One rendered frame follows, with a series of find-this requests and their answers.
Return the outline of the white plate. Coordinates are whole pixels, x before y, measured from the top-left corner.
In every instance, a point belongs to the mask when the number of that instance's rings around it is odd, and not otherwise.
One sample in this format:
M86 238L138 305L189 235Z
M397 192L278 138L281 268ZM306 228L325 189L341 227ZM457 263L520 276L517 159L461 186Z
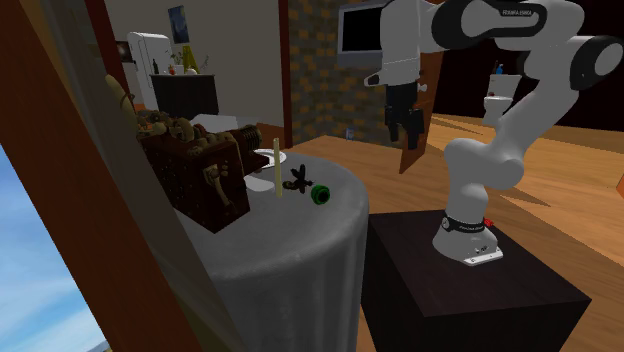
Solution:
M268 163L261 168L261 171L265 169L271 169L275 167L275 150L274 149L257 149L255 153L260 156L265 156L268 158ZM276 185L277 182L281 182L281 177L276 176L274 181L267 181L264 179L257 178L252 175L247 175L244 177L245 184L247 188L254 192L265 192L270 190L282 190L282 185Z

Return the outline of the brown wooden door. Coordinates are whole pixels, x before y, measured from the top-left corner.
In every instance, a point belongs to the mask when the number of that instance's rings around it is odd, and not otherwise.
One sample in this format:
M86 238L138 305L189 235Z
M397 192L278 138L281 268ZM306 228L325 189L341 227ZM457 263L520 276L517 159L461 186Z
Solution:
M427 53L421 55L421 74L418 82L427 86L426 91L418 93L418 99L414 105L415 108L421 109L423 112L424 132L418 136L418 147L416 149L408 148L408 137L404 138L399 173L404 173L425 153L427 138L429 134L431 116L435 105L436 91L439 82L440 71L443 61L443 52Z

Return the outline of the pale yellow candle stick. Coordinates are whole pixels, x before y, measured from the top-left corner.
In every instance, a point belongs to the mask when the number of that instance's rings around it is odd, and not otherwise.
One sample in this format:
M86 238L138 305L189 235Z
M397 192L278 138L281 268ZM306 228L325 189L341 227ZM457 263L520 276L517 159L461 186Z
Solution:
M273 139L273 152L274 152L274 173L275 173L275 194L278 198L283 195L283 185L281 177L281 151L280 141L278 137Z

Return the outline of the grey framed television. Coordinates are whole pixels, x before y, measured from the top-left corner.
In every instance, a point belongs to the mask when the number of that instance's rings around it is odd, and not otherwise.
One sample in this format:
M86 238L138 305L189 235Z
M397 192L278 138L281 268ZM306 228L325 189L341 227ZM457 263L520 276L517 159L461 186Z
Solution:
M385 0L342 5L338 10L337 64L374 68L382 63L380 16Z

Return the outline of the white refrigerator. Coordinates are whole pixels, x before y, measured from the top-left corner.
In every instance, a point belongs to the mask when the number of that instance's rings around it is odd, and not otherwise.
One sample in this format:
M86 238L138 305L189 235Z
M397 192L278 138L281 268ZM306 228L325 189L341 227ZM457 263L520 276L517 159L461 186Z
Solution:
M151 76L169 74L169 67L173 64L170 39L161 34L129 32L127 41L135 63L143 104L149 110L157 110Z

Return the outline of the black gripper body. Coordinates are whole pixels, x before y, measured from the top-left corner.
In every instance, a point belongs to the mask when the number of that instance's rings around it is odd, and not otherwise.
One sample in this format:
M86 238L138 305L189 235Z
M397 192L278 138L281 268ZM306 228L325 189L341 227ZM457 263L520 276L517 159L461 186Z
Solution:
M418 83L387 86L385 103L385 124L414 123L416 126L424 125L424 117L421 109L414 109L419 92Z

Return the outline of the white toilet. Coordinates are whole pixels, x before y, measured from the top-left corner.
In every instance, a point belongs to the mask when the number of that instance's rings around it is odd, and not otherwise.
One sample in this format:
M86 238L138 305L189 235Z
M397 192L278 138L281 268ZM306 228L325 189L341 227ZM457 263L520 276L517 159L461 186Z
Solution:
M504 64L497 62L497 66L489 76L487 94L483 98L484 126L495 127L498 120L511 107L521 78L521 75L507 74Z

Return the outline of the blue wall picture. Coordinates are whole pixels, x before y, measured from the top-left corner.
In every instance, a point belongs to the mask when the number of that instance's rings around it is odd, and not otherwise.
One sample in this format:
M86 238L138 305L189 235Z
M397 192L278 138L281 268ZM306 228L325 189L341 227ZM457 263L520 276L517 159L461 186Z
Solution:
M168 16L175 44L185 44L190 42L188 25L186 21L185 8L183 5L168 9Z

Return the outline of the black insect figure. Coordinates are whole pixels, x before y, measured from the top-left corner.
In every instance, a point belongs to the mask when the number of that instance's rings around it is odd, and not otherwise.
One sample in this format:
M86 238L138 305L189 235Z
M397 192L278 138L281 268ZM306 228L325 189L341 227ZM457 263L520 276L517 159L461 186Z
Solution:
M306 179L306 167L301 164L298 169L291 169L291 174L294 177L293 181L283 181L282 186L287 190L298 190L301 194L305 193L307 187L312 187L314 182Z

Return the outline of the ornate brown box machine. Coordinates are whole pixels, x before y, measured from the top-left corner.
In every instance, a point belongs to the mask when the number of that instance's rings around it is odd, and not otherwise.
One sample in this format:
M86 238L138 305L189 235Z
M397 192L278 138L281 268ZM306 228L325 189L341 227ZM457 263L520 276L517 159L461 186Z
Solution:
M171 205L217 233L250 211L244 177L269 159L254 125L212 133L156 110L137 114L137 139Z

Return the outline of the dark robot stand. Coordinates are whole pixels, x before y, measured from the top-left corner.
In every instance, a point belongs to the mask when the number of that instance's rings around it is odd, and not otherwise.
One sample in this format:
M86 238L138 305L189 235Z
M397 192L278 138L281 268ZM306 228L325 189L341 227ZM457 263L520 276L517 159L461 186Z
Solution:
M372 214L361 306L377 352L560 352L591 299L498 228L502 258L432 245L439 210Z

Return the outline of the window with brown frame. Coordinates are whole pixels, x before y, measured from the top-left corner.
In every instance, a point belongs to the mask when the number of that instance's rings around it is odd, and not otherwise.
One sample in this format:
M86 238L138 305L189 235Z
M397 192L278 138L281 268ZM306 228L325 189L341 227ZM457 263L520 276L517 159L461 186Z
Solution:
M0 1L0 352L202 352L20 0Z

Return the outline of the round table with grey cloth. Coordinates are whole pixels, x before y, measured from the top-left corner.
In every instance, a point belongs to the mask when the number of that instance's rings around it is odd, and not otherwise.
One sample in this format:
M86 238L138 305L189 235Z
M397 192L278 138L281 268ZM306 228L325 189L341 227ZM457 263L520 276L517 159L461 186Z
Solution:
M245 352L356 352L369 214L364 184L332 161L290 152L330 190L248 194L250 210L216 234L180 214L240 333Z

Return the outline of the dark cabinet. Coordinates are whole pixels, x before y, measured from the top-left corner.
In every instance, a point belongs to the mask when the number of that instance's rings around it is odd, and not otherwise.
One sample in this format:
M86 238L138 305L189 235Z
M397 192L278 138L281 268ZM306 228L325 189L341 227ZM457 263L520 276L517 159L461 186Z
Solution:
M151 75L158 110L192 120L197 115L217 115L219 104L214 74L190 74L197 65L189 45L182 50L182 74Z

